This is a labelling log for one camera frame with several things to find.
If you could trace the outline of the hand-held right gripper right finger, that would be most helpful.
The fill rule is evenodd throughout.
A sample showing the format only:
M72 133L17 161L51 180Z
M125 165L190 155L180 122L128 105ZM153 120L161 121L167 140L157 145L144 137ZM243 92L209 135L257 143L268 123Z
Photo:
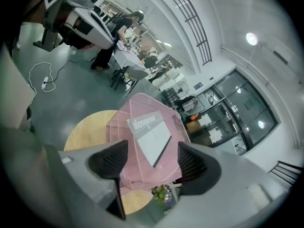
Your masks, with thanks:
M258 228L287 190L245 157L193 143L178 144L182 185L159 228Z

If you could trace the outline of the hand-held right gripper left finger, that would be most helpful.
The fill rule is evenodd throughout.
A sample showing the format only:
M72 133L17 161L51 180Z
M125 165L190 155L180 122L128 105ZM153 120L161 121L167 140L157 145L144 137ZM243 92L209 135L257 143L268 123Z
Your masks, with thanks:
M99 208L126 219L120 174L127 162L127 140L67 152L47 146L46 154L53 180L66 201L84 208L88 214Z

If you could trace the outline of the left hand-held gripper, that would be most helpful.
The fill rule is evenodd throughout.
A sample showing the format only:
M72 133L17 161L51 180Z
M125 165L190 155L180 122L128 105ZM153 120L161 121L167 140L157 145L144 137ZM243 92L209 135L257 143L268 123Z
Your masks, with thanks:
M43 0L43 37L33 45L45 51L65 43L76 49L97 46L109 49L114 40L105 23L94 11L98 0Z

